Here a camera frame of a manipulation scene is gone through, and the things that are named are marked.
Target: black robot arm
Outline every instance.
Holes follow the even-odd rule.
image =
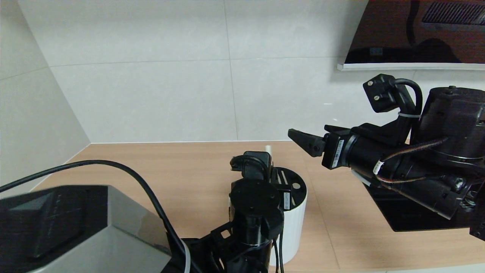
[[[0,248],[2,272],[39,268],[58,272],[74,257],[96,259],[91,261],[93,272],[132,272],[126,261],[134,261],[141,266],[140,272],[150,273],[160,268],[162,273],[267,273],[271,249],[279,237],[276,268],[284,273],[284,211],[301,204],[307,188],[295,172],[274,167],[267,152],[247,151],[231,159],[231,169],[240,171],[242,179],[231,183],[228,222],[200,239],[178,237],[148,183],[133,169],[113,161],[67,163],[1,186],[0,192],[93,164],[112,166],[135,178],[161,220],[106,185],[60,186],[0,199],[0,245],[5,246]],[[168,243],[163,239],[164,228]],[[118,230],[129,236],[119,236]],[[98,249],[104,251],[93,252],[85,241],[103,245]],[[145,251],[149,258],[145,253],[132,257],[132,250],[123,252],[128,245]]]
[[[404,85],[415,91],[416,105]],[[384,126],[325,125],[328,133],[323,137],[289,129],[288,136],[310,156],[323,154],[324,167],[350,167],[366,184],[394,230],[468,226],[472,235],[485,239],[485,232],[478,230],[485,227],[485,214],[481,211],[485,92],[455,86],[433,88],[421,113],[421,89],[411,80],[380,74],[363,87],[376,113],[399,108],[397,119]],[[409,133],[410,143],[406,144]],[[389,211],[389,203],[384,208],[383,198],[379,197],[383,195],[400,200],[405,206],[410,200],[420,204],[434,215],[429,211],[423,214],[422,207],[416,208],[419,213],[415,214],[430,216],[434,222],[413,226],[397,220],[403,214],[397,211],[404,205]]]

